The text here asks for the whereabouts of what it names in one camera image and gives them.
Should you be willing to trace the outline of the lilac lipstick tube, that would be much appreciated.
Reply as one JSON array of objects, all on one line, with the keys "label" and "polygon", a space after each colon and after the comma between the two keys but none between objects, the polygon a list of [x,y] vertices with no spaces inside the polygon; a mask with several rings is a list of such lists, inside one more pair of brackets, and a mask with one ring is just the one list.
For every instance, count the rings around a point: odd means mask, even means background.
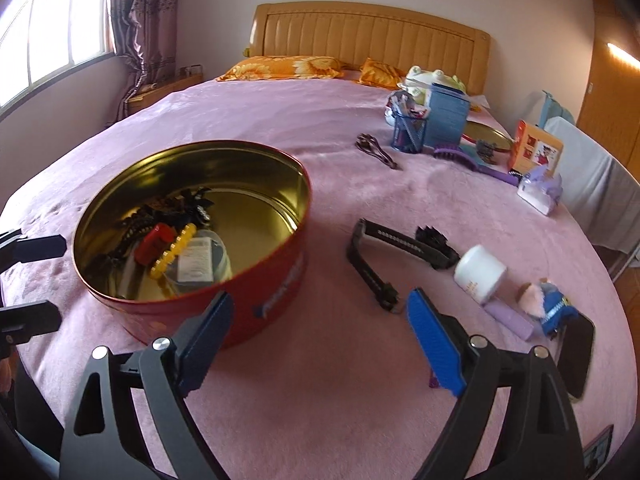
[{"label": "lilac lipstick tube", "polygon": [[484,310],[521,340],[532,338],[535,326],[530,318],[502,300],[492,298],[486,302]]}]

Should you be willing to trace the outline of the black claw hair clip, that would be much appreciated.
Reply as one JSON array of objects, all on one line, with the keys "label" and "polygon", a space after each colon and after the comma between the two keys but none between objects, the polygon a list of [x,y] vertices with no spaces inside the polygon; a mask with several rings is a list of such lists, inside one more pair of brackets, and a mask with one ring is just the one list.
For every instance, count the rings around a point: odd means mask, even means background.
[{"label": "black claw hair clip", "polygon": [[113,266],[121,266],[126,255],[130,252],[135,242],[140,242],[142,237],[149,234],[157,223],[168,218],[168,212],[143,205],[129,217],[122,220],[125,228],[115,248],[103,255],[98,255],[93,262],[99,270],[110,270]]}]

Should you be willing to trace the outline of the red jewelry box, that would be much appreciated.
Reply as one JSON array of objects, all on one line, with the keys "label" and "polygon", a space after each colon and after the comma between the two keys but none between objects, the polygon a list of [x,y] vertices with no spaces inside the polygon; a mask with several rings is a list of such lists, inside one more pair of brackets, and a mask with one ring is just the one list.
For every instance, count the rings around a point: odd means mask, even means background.
[{"label": "red jewelry box", "polygon": [[166,223],[157,223],[134,250],[134,261],[142,266],[154,263],[176,239],[176,231]]}]

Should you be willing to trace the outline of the white cream jar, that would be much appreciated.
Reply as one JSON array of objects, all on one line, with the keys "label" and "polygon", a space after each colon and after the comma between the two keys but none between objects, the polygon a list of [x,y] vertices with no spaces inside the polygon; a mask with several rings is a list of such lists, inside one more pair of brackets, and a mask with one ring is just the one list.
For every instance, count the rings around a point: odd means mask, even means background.
[{"label": "white cream jar", "polygon": [[508,268],[483,245],[470,248],[454,269],[454,282],[477,304],[487,304]]}]

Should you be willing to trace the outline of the black pearl hair clip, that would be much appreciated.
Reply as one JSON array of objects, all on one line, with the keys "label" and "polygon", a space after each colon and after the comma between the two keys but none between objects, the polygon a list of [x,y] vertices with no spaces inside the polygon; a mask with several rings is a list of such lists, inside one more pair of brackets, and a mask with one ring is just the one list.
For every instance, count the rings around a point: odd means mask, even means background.
[{"label": "black pearl hair clip", "polygon": [[210,223],[208,208],[214,202],[206,197],[210,188],[203,186],[196,190],[186,188],[177,195],[178,218],[183,224],[193,223],[197,228],[204,228]]}]

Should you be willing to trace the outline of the clear round plastic case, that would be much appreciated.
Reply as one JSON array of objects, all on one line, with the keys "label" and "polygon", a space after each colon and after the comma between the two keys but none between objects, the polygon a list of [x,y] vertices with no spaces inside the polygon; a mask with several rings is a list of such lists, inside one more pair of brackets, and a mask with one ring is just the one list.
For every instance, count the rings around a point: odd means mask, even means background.
[{"label": "clear round plastic case", "polygon": [[164,275],[175,295],[230,280],[232,269],[224,242],[214,231],[198,230]]}]

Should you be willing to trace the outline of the black wristwatch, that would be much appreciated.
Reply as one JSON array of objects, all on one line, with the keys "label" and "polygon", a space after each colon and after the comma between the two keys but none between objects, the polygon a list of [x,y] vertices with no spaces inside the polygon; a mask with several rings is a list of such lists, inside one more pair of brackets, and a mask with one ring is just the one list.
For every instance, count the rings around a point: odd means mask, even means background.
[{"label": "black wristwatch", "polygon": [[378,270],[390,271],[398,278],[410,262],[420,262],[435,271],[453,268],[459,253],[449,244],[444,254],[418,242],[414,236],[395,231],[388,226],[360,218],[352,229],[346,247],[346,258],[372,292],[376,303],[385,311],[396,314],[404,308],[394,285]]}]

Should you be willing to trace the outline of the pink smartphone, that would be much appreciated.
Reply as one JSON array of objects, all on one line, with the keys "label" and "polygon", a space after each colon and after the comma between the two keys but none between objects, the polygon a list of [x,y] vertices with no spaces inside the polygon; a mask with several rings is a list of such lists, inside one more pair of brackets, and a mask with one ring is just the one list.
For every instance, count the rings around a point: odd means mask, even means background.
[{"label": "pink smartphone", "polygon": [[606,426],[582,451],[586,479],[593,479],[608,460],[613,430],[613,425]]}]

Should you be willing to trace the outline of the silver power bank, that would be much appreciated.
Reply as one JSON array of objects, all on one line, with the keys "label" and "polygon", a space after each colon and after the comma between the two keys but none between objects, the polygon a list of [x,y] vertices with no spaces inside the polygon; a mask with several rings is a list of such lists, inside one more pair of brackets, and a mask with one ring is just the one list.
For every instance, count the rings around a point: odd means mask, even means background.
[{"label": "silver power bank", "polygon": [[593,322],[583,314],[571,318],[564,326],[556,367],[573,400],[580,400],[584,396],[595,334]]}]

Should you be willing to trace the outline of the red round tin box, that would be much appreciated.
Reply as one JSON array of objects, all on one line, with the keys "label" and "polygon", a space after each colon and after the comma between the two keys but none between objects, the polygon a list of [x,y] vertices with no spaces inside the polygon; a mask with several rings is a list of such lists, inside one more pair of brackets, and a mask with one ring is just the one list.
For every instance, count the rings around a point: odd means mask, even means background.
[{"label": "red round tin box", "polygon": [[306,270],[311,180],[293,156],[238,140],[168,148],[100,189],[74,238],[88,291],[142,342],[169,336],[220,292],[233,301],[224,342],[274,322]]}]

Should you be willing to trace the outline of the wooden nightstand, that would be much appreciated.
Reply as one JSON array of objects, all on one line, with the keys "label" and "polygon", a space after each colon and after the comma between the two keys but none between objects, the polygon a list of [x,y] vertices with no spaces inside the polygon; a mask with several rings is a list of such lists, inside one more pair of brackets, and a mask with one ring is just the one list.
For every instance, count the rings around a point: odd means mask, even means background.
[{"label": "wooden nightstand", "polygon": [[178,70],[178,75],[175,78],[164,82],[156,82],[155,84],[146,84],[133,96],[130,96],[126,101],[126,115],[136,114],[140,110],[144,110],[160,101],[168,94],[193,87],[203,80],[203,66],[201,64],[183,66]]}]

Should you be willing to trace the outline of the pink bed blanket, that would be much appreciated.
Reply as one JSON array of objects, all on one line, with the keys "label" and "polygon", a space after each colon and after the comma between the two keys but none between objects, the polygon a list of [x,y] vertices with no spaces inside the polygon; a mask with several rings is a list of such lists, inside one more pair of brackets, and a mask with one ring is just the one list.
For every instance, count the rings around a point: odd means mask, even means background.
[{"label": "pink bed blanket", "polygon": [[431,451],[454,397],[402,315],[383,311],[348,263],[360,219],[412,234],[434,226],[459,252],[483,245],[509,270],[501,296],[548,278],[592,319],[580,436],[606,427],[619,448],[636,420],[637,367],[620,298],[564,208],[543,216],[514,188],[448,160],[398,154],[388,169],[357,150],[386,141],[386,94],[346,80],[209,81],[168,96],[70,151],[19,188],[3,229],[72,237],[108,181],[174,145],[239,139],[278,148],[307,169],[307,270],[285,314],[221,352],[188,396],[198,428],[235,479],[409,479]]}]

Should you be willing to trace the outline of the small black comb clip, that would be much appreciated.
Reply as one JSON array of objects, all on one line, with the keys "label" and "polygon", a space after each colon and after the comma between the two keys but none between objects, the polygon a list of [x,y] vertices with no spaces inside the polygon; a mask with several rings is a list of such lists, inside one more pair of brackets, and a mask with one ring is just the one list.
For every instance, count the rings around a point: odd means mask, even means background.
[{"label": "small black comb clip", "polygon": [[414,238],[421,244],[430,246],[443,254],[449,250],[446,236],[432,226],[424,226],[424,228],[418,226]]}]

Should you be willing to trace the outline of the window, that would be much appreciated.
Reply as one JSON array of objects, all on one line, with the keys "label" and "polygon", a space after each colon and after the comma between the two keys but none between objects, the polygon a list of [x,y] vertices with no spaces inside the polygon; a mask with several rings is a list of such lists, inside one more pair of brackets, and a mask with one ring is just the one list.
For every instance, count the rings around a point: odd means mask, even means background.
[{"label": "window", "polygon": [[107,0],[11,0],[1,13],[1,108],[114,51]]}]

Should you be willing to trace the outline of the purple tissue pack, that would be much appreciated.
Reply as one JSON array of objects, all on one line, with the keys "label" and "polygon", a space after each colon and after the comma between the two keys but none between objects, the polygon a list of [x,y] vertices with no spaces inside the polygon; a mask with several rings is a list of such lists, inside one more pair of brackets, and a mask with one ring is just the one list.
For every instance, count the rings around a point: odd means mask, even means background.
[{"label": "purple tissue pack", "polygon": [[518,196],[544,216],[558,206],[563,193],[562,177],[554,176],[547,165],[536,166],[521,178]]}]

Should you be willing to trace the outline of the grey cloth drying rack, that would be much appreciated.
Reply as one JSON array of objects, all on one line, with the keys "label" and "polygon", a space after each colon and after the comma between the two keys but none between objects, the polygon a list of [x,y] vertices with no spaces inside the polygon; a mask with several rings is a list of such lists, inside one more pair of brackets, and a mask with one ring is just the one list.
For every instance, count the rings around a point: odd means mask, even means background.
[{"label": "grey cloth drying rack", "polygon": [[563,181],[561,202],[617,280],[639,255],[639,182],[564,118],[548,119],[544,131],[563,143],[556,166]]}]

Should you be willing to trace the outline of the purple curtain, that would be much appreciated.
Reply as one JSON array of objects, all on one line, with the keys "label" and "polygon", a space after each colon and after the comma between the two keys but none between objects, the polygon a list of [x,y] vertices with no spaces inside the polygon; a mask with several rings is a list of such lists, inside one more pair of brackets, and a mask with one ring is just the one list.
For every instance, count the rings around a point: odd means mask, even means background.
[{"label": "purple curtain", "polygon": [[117,119],[128,115],[127,101],[142,88],[175,76],[178,1],[108,0],[115,54],[130,71]]}]

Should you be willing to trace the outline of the orange product box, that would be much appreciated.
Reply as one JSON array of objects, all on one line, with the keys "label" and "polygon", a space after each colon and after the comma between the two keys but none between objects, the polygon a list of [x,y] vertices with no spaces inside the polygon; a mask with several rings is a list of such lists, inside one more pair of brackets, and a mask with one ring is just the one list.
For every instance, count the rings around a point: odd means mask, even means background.
[{"label": "orange product box", "polygon": [[525,120],[520,120],[510,151],[508,169],[519,174],[527,174],[537,167],[546,167],[547,174],[553,176],[563,148],[564,144],[560,139]]}]

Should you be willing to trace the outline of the purple hair brush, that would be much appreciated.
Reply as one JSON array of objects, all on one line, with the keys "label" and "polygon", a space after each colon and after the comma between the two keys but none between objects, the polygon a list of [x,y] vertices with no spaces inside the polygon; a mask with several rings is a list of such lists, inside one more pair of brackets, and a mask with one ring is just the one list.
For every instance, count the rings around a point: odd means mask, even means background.
[{"label": "purple hair brush", "polygon": [[447,159],[465,166],[471,171],[478,174],[484,174],[485,176],[492,177],[504,183],[515,186],[516,188],[520,184],[520,179],[513,174],[506,174],[491,166],[487,166],[478,157],[470,155],[465,150],[462,150],[457,145],[441,145],[434,148],[432,155],[438,159]]}]

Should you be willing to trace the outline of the orange floral pillow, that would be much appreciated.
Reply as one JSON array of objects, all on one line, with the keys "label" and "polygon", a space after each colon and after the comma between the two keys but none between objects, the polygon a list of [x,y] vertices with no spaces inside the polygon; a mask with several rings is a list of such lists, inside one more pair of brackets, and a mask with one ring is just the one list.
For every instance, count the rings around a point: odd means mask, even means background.
[{"label": "orange floral pillow", "polygon": [[341,79],[342,63],[325,55],[251,56],[233,65],[216,81]]}]

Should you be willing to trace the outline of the gold tin lid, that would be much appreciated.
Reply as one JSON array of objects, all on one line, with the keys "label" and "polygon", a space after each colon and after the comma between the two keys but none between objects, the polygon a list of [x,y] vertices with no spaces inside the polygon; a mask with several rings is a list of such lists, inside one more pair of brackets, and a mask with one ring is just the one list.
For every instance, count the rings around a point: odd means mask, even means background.
[{"label": "gold tin lid", "polygon": [[513,145],[513,140],[507,133],[481,122],[471,122],[470,120],[466,122],[462,138],[472,143],[483,141],[499,153],[509,153]]}]

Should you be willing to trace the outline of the blue mesh pen holder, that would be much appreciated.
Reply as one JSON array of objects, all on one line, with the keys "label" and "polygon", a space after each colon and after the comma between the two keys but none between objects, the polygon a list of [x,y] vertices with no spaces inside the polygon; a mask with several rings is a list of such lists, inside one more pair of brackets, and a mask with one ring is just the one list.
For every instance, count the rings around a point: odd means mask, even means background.
[{"label": "blue mesh pen holder", "polygon": [[398,152],[421,153],[425,142],[427,117],[403,115],[397,112],[393,112],[392,117],[394,131],[390,146]]}]

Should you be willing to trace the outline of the wooden wardrobe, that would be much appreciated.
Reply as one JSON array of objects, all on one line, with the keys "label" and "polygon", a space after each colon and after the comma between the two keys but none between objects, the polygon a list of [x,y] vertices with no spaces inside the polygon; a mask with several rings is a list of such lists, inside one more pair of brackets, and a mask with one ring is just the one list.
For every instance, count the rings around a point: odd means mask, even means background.
[{"label": "wooden wardrobe", "polygon": [[577,125],[639,175],[639,38],[614,0],[592,0],[594,34]]}]

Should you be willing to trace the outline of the blue cardboard box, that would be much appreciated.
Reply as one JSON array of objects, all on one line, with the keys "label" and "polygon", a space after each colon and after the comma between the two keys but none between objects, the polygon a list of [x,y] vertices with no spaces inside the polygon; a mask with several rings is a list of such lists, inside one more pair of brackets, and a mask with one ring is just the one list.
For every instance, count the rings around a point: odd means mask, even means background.
[{"label": "blue cardboard box", "polygon": [[430,148],[458,145],[468,121],[469,97],[461,90],[431,84],[425,104],[428,114],[424,144]]}]

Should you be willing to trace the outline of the green frog plush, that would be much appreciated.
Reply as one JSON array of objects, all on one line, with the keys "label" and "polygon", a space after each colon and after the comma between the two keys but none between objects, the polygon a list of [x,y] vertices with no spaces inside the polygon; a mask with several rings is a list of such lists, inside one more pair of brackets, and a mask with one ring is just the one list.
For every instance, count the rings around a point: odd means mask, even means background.
[{"label": "green frog plush", "polygon": [[465,84],[457,76],[448,76],[442,70],[422,70],[419,65],[412,66],[398,87],[418,103],[424,104],[434,84],[466,93]]}]

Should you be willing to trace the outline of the wooden headboard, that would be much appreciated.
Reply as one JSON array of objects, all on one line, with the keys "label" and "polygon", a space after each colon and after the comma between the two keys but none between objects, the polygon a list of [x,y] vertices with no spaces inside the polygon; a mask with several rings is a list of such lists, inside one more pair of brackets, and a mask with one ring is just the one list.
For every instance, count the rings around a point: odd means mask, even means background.
[{"label": "wooden headboard", "polygon": [[346,1],[260,4],[244,55],[329,55],[351,70],[367,58],[456,75],[472,96],[488,73],[488,32],[431,14]]}]

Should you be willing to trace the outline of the blue plush toy keychain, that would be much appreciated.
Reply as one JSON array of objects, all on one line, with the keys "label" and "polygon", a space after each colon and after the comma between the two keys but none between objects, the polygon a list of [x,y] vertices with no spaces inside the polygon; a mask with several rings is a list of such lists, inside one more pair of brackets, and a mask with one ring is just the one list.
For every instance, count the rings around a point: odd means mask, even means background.
[{"label": "blue plush toy keychain", "polygon": [[558,336],[570,320],[579,316],[568,297],[546,278],[522,285],[516,301],[521,311],[539,323],[542,333],[549,339]]}]

